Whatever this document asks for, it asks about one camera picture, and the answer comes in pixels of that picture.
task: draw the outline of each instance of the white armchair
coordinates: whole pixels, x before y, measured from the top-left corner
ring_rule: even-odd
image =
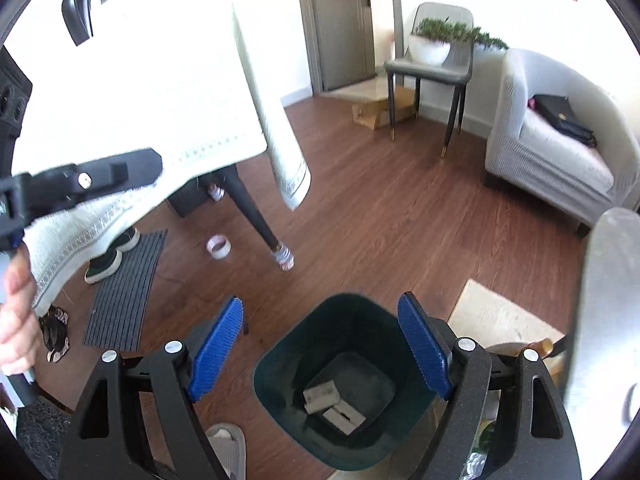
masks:
[[[560,134],[527,108],[535,94],[567,96],[597,148]],[[640,200],[640,148],[614,102],[575,70],[529,50],[504,56],[484,166],[588,226],[610,208],[634,209]]]

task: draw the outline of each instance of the finger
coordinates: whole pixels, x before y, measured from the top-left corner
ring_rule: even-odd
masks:
[[[29,251],[27,246],[21,243],[14,257],[11,259],[4,276],[5,293],[8,296],[15,294],[23,288],[30,279],[32,279],[32,276]]]
[[[36,357],[38,354],[38,348],[40,342],[34,342],[33,346],[29,348],[29,351],[17,361],[2,366],[2,372],[5,375],[21,374],[36,364]]]
[[[2,365],[2,373],[6,376],[25,373],[33,366],[33,362],[28,357],[23,357],[11,364]]]
[[[35,320],[31,308],[35,293],[35,280],[30,280],[17,294],[8,297],[0,308],[0,344],[15,336],[30,317]]]
[[[0,344],[0,365],[13,363],[26,356],[38,341],[38,322],[30,317],[22,329],[4,344]]]

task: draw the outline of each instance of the gray chair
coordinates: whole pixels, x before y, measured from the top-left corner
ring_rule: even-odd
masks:
[[[561,135],[530,110],[527,101],[536,94],[567,96],[597,149]],[[615,103],[575,70],[529,50],[504,56],[484,167],[587,226],[613,207],[635,209],[640,198],[640,147]]]
[[[438,4],[434,2],[426,2],[420,4],[415,13],[414,28],[412,33],[424,18],[439,18],[441,20],[449,19],[450,22],[462,22],[473,28],[474,17],[471,11],[464,7],[450,6]],[[447,153],[447,146],[451,139],[453,126],[456,122],[456,113],[458,105],[460,105],[460,116],[458,120],[458,132],[462,127],[462,117],[465,113],[465,97],[466,84],[471,79],[473,70],[473,45],[469,43],[453,43],[447,59],[442,66],[430,66],[424,63],[414,61],[411,53],[407,50],[404,57],[387,61],[385,63],[386,75],[389,85],[389,121],[391,126],[391,140],[396,138],[396,117],[394,103],[394,75],[404,75],[415,78],[415,115],[418,116],[420,107],[420,81],[427,79],[452,85],[453,101],[451,102],[451,112],[449,113],[449,123],[447,124],[447,133],[445,135],[444,146],[442,147],[442,157]]]

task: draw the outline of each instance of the screw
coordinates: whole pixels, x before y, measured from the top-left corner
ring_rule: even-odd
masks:
[[[91,177],[87,173],[80,173],[78,175],[78,184],[82,189],[89,189],[91,187]]]
[[[180,341],[169,341],[164,345],[164,351],[168,354],[177,354],[182,350],[182,343]]]
[[[476,343],[468,337],[463,337],[458,341],[458,346],[467,352],[472,352],[476,349]]]
[[[536,352],[534,349],[527,348],[524,351],[524,358],[527,361],[532,361],[535,363],[538,360],[538,357],[539,357],[538,352]]]
[[[118,353],[115,350],[107,350],[104,354],[102,354],[102,360],[105,363],[111,363],[116,360],[118,357]]]

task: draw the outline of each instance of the trash can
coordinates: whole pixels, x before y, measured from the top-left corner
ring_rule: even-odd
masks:
[[[333,380],[366,420],[341,433],[308,415],[303,391]],[[258,400],[289,435],[328,466],[357,471],[409,437],[433,400],[395,316],[357,294],[323,301],[258,362]]]

